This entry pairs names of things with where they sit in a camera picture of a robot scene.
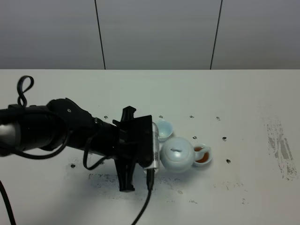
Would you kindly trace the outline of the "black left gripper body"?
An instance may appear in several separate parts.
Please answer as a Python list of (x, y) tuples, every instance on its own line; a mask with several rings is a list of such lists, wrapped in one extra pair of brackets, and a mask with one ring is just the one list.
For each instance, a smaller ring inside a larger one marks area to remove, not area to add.
[(114, 157), (119, 189), (131, 192), (135, 165), (148, 168), (153, 162), (152, 117), (134, 117), (136, 109), (127, 106), (122, 111), (120, 122), (114, 120), (119, 136)]

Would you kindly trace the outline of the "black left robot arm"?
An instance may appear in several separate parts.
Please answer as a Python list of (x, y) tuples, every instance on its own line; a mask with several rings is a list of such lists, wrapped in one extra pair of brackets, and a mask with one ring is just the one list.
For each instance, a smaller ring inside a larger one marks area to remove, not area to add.
[(136, 165), (146, 170), (148, 190), (154, 184), (155, 153), (152, 117), (134, 117), (135, 108), (123, 109), (120, 121), (106, 123), (70, 99), (45, 106), (10, 105), (0, 112), (0, 154), (48, 159), (65, 147), (83, 151), (83, 165), (93, 170), (113, 159), (120, 191), (134, 191)]

